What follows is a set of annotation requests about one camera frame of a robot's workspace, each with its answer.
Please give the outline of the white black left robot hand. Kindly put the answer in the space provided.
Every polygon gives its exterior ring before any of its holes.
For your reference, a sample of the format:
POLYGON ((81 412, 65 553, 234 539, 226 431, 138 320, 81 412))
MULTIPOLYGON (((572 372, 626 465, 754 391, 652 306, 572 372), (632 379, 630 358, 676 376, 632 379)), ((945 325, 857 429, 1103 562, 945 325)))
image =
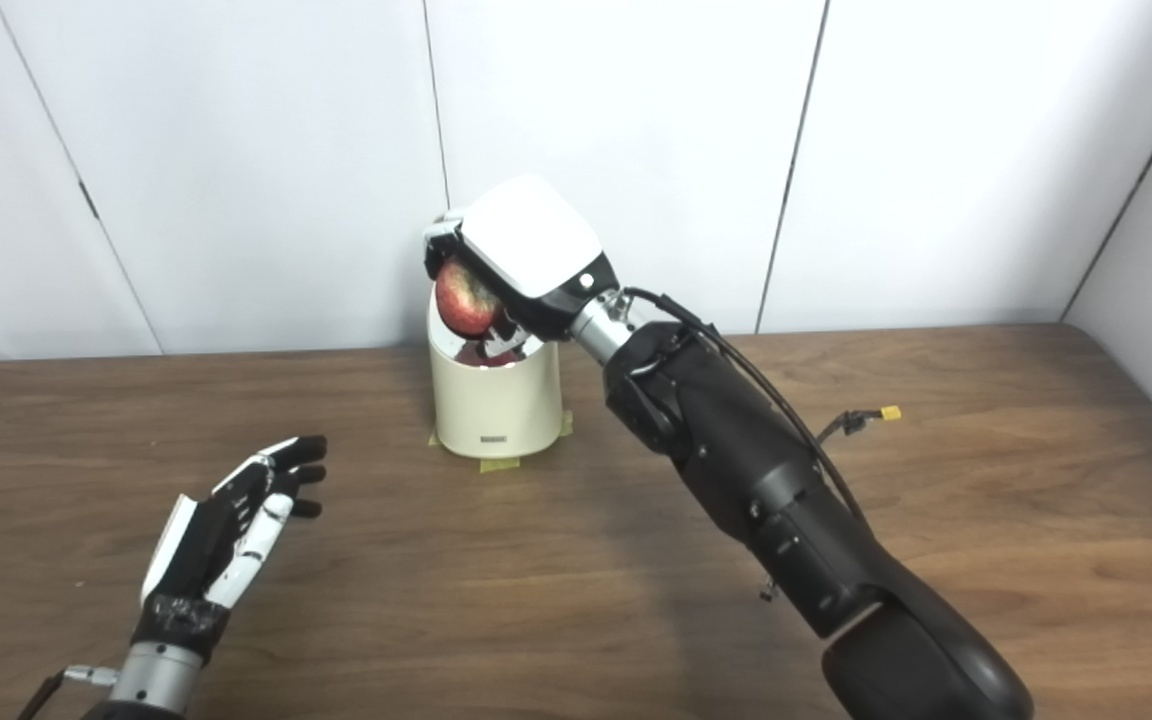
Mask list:
POLYGON ((248 456, 202 500, 180 495, 156 543, 131 644, 180 647, 209 662, 232 612, 289 520, 319 518, 301 498, 325 478, 324 435, 285 439, 248 456))

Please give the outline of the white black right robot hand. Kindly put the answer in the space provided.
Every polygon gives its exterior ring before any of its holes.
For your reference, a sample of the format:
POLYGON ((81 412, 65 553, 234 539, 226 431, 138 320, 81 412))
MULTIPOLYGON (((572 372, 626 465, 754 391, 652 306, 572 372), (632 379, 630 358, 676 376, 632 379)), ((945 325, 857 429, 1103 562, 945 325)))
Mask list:
POLYGON ((435 310, 467 340, 511 323, 567 341, 579 313, 620 282, 602 242, 544 179, 508 179, 425 233, 435 310))

